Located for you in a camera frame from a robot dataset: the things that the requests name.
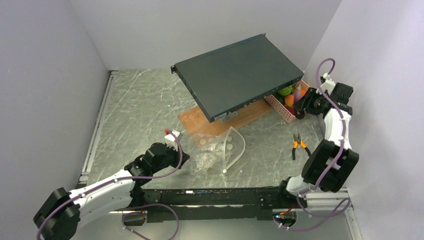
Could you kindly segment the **purple fake eggplant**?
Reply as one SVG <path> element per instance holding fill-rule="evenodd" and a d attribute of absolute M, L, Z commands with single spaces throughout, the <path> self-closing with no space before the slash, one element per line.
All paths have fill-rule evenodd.
<path fill-rule="evenodd" d="M 290 107 L 290 106 L 286 106 L 285 105 L 285 108 L 290 112 L 291 115 L 295 115 L 295 111 L 294 111 L 294 108 L 293 107 Z"/>

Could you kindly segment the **pale purple fake radish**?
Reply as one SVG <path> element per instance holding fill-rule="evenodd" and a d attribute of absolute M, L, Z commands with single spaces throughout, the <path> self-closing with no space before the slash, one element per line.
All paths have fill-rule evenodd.
<path fill-rule="evenodd" d="M 298 84 L 297 87 L 294 90 L 294 93 L 293 93 L 294 103 L 296 103 L 297 101 L 299 101 L 303 97 L 302 90 L 303 90 L 302 86 L 300 84 Z"/>

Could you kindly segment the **red orange fake peach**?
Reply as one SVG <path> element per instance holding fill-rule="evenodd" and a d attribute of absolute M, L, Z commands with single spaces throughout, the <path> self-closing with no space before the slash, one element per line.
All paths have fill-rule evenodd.
<path fill-rule="evenodd" d="M 289 94 L 289 95 L 286 95 L 286 96 L 284 97 L 284 104 L 285 104 L 287 107 L 292 108 L 294 103 L 295 103 L 295 100 L 294 100 L 294 94 Z"/>

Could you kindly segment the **bumpy green fake fruit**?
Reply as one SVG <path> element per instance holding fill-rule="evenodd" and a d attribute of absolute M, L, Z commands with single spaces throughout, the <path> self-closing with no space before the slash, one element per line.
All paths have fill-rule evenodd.
<path fill-rule="evenodd" d="M 285 96 L 292 94 L 293 91 L 294 91 L 294 85 L 289 85 L 289 86 L 279 90 L 278 94 L 285 97 Z"/>

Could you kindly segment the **clear zip top bag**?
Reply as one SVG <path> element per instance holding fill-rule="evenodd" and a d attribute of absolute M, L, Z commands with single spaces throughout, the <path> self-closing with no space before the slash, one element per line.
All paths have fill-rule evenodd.
<path fill-rule="evenodd" d="M 188 169 L 194 176 L 207 172 L 227 174 L 246 149 L 245 138 L 232 126 L 220 135 L 196 133 L 189 143 Z"/>

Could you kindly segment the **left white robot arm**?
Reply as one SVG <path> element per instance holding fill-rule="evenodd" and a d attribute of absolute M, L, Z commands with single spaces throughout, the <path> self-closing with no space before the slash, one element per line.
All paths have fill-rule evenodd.
<path fill-rule="evenodd" d="M 55 189 L 33 217 L 38 240 L 69 240 L 78 229 L 118 209 L 139 209 L 142 186 L 158 179 L 157 172 L 180 169 L 190 155 L 178 147 L 155 142 L 123 169 L 101 181 L 70 191 Z"/>

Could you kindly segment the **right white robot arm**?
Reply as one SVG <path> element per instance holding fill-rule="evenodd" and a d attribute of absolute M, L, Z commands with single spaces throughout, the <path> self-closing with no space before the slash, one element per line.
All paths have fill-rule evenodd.
<path fill-rule="evenodd" d="M 323 87 L 309 88 L 293 105 L 298 113 L 322 115 L 325 134 L 309 156 L 301 174 L 281 181 L 275 200 L 282 208 L 291 205 L 298 207 L 296 197 L 311 190 L 338 192 L 359 161 L 359 154 L 352 150 L 349 142 L 349 122 L 353 109 L 348 102 L 353 88 L 336 83 L 332 90 L 325 90 L 324 93 L 322 90 Z"/>

